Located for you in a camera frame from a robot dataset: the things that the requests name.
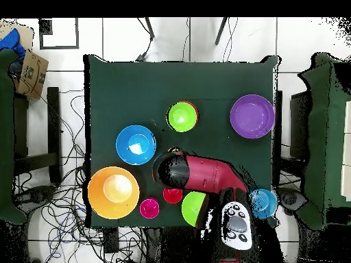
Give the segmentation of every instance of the white tile floor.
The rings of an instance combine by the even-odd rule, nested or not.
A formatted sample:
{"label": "white tile floor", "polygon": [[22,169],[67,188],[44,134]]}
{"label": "white tile floor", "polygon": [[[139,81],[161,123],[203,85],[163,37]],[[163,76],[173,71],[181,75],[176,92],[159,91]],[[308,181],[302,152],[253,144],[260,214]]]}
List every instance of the white tile floor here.
{"label": "white tile floor", "polygon": [[[58,86],[60,92],[81,90],[84,87],[84,64],[82,56],[85,53],[95,54],[107,61],[134,61],[142,54],[148,44],[149,36],[136,18],[79,18],[79,49],[47,49],[40,50],[38,19],[12,19],[20,24],[34,29],[33,52],[49,61],[48,73],[45,80],[42,97],[46,98],[48,86]],[[186,17],[150,18],[156,38],[151,43],[147,61],[182,60],[184,40],[188,35]],[[228,45],[225,60],[231,62],[260,62],[266,55],[279,55],[282,63],[279,67],[278,88],[283,91],[282,113],[282,143],[289,145],[291,95],[306,90],[303,81],[297,76],[298,72],[306,70],[311,64],[311,56],[318,51],[329,52],[335,57],[345,59],[351,55],[350,43],[338,33],[337,26],[327,23],[322,18],[239,18],[230,19],[232,35],[232,53],[228,57]],[[74,18],[53,18],[53,35],[44,36],[44,46],[74,45]],[[221,62],[230,32],[226,25],[221,41],[215,46],[215,38],[221,23],[219,17],[191,18],[191,61],[192,62]],[[184,50],[184,61],[189,61],[189,39]],[[76,134],[82,126],[80,118],[70,107],[71,100],[83,92],[68,92],[60,94],[61,116],[72,127]],[[73,101],[73,107],[84,113],[83,97]],[[28,147],[29,154],[39,154],[47,151],[47,108],[43,100],[31,100],[28,110]],[[71,147],[71,137],[62,126],[62,162],[66,162]],[[78,135],[76,143],[85,151],[84,130]],[[289,155],[289,148],[282,147],[282,154]],[[81,165],[83,159],[77,159]],[[75,158],[71,157],[64,165],[64,173],[75,168]],[[21,181],[27,178],[21,175]],[[33,172],[29,187],[49,184],[48,171],[40,169]],[[64,186],[74,184],[73,176],[64,182]],[[276,213],[280,221],[276,228],[281,249],[287,263],[295,263],[298,255],[298,229],[292,216],[287,216],[279,207]],[[55,223],[50,215],[45,218]],[[29,252],[42,261],[50,254],[47,242],[52,226],[45,222],[36,210],[29,226]],[[77,247],[75,242],[65,241],[59,253],[65,254],[60,258],[51,259],[49,263],[67,263],[68,257]],[[94,254],[92,248],[82,245],[69,263],[102,263]],[[140,252],[135,251],[135,259]]]}

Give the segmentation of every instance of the blue cloth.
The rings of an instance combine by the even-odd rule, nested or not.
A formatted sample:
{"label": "blue cloth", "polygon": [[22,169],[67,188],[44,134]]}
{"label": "blue cloth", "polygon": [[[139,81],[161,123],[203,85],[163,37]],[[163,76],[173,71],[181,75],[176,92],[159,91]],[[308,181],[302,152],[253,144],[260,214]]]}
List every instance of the blue cloth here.
{"label": "blue cloth", "polygon": [[13,49],[19,55],[19,60],[25,58],[25,49],[19,44],[19,32],[16,28],[0,40],[1,49]]}

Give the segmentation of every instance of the chair leg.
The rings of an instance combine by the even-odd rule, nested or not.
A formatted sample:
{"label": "chair leg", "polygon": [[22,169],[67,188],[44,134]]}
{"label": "chair leg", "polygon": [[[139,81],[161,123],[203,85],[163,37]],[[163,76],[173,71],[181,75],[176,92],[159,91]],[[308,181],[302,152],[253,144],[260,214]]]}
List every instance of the chair leg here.
{"label": "chair leg", "polygon": [[221,23],[221,26],[219,27],[219,31],[218,31],[216,42],[215,42],[216,45],[218,45],[219,41],[221,40],[221,35],[222,35],[223,29],[224,29],[224,25],[226,25],[227,19],[228,19],[228,17],[223,17],[223,19],[222,19],[222,23]]}
{"label": "chair leg", "polygon": [[151,40],[153,40],[155,38],[155,34],[154,34],[154,31],[152,30],[149,17],[145,17],[145,21],[146,21],[147,28],[149,29],[150,38]]}

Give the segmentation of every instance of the blue bowl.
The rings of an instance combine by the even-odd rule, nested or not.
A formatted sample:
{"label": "blue bowl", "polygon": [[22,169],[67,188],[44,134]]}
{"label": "blue bowl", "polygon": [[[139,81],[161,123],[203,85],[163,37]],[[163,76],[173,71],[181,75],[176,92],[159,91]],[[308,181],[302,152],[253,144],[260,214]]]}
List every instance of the blue bowl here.
{"label": "blue bowl", "polygon": [[117,136],[116,150],[124,162],[142,165],[151,160],[155,154],[155,135],[144,126],[128,126]]}
{"label": "blue bowl", "polygon": [[277,196],[269,190],[259,189],[250,193],[252,212],[256,218],[268,218],[276,213],[278,207]]}

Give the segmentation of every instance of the green tabletop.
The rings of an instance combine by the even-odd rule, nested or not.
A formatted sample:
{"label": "green tabletop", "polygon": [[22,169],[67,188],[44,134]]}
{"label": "green tabletop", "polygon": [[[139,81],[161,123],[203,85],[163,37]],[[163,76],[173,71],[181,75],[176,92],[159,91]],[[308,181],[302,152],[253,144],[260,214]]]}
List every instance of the green tabletop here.
{"label": "green tabletop", "polygon": [[[120,166],[135,176],[140,187],[140,199],[131,214],[108,220],[92,212],[91,227],[188,225],[182,218],[182,202],[167,203],[162,187],[152,179],[153,161],[172,146],[241,165],[259,188],[270,189],[271,133],[256,140],[240,137],[229,115],[243,95],[258,94],[273,103],[277,63],[276,56],[248,64],[103,62],[90,55],[85,73],[90,82],[91,175],[106,166]],[[181,100],[190,101],[199,111],[197,125],[184,133],[173,131],[166,121],[169,106]],[[144,165],[131,166],[117,155],[117,135],[128,125],[143,125],[155,134],[156,153]],[[160,204],[154,219],[143,218],[139,212],[147,197],[155,197]]]}

